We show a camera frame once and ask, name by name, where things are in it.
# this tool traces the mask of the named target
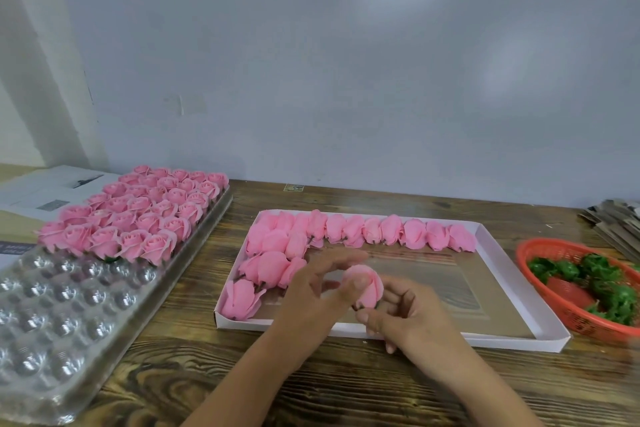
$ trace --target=hand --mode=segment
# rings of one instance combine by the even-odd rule
[[[444,384],[464,379],[470,367],[484,364],[431,287],[405,278],[381,279],[385,292],[378,308],[361,309],[356,318],[369,333],[384,337],[389,353],[397,346],[423,373]]]
[[[333,325],[348,311],[369,285],[369,277],[355,275],[342,285],[324,280],[331,271],[362,263],[368,254],[362,250],[334,248],[316,255],[293,276],[273,324],[263,335],[270,350],[286,354],[290,373],[317,349]],[[321,297],[328,289],[336,289]]]

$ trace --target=wood grain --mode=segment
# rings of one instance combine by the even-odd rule
[[[553,206],[233,181],[234,203],[74,426],[177,426],[257,333],[216,329],[213,309],[249,226],[289,208],[480,221],[512,258],[518,242],[558,237],[615,255],[576,215]],[[575,337],[561,354],[479,350],[549,426],[640,425],[640,347]],[[380,342],[329,338],[277,396],[267,426],[468,425],[460,404]],[[5,427],[11,423],[2,423]],[[212,426],[217,425],[212,419]]]

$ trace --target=white tray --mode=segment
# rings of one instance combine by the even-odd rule
[[[287,211],[292,214],[298,214],[301,211],[296,210],[264,210],[258,213],[254,223],[258,221],[262,213],[271,212],[278,213]],[[345,218],[352,216],[350,213],[342,213]],[[380,219],[386,216],[363,214],[362,217],[377,217]],[[404,221],[411,220],[412,217],[402,217]],[[427,221],[429,218],[418,218],[421,221]],[[498,245],[498,242],[490,235],[484,225],[475,221],[459,221],[459,220],[441,220],[438,221],[443,225],[453,225],[460,223],[464,225],[477,239],[477,252],[483,258],[487,267],[492,271],[493,276],[504,289],[518,313],[522,316],[527,326],[535,336],[535,339],[492,336],[485,334],[469,334],[462,333],[464,338],[471,346],[482,348],[501,348],[507,350],[523,350],[523,351],[546,351],[548,353],[559,353],[564,345],[571,339],[571,334],[560,322],[560,319],[549,308],[546,302],[542,300],[536,289],[527,281],[520,269],[511,261],[504,250]],[[240,264],[248,257],[245,252],[246,238],[240,253],[236,257],[234,266],[229,273],[228,280],[236,276],[236,270]],[[264,331],[272,323],[270,319],[247,319],[246,321],[232,321],[220,314],[220,300],[216,304],[215,318],[216,325],[220,329],[241,329],[252,331]],[[369,336],[364,325],[351,323],[336,323],[331,329],[331,336],[337,337],[353,337],[361,339],[379,339],[379,337]]]

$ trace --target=orange plastic basket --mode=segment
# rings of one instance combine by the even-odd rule
[[[605,342],[628,342],[631,339],[640,338],[640,327],[636,327],[638,326],[637,317],[636,326],[624,326],[594,316],[550,290],[533,275],[533,272],[529,270],[529,266],[527,265],[529,261],[535,257],[542,257],[553,261],[568,260],[574,264],[578,264],[582,257],[589,253],[599,252],[586,246],[564,240],[535,238],[518,245],[516,258],[518,267],[527,280],[536,288],[562,323],[572,331]],[[619,267],[624,271],[627,285],[634,287],[640,294],[640,273],[616,259],[607,258],[611,265]]]

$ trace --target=left hand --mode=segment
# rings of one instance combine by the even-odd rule
[[[290,373],[320,346],[333,325],[358,300],[369,285],[366,275],[354,275],[342,285],[324,280],[334,270],[346,270],[362,263],[367,252],[349,248],[333,248],[316,255],[293,276],[273,324],[263,334],[263,341],[275,354],[286,355]],[[322,292],[336,289],[329,296]]]

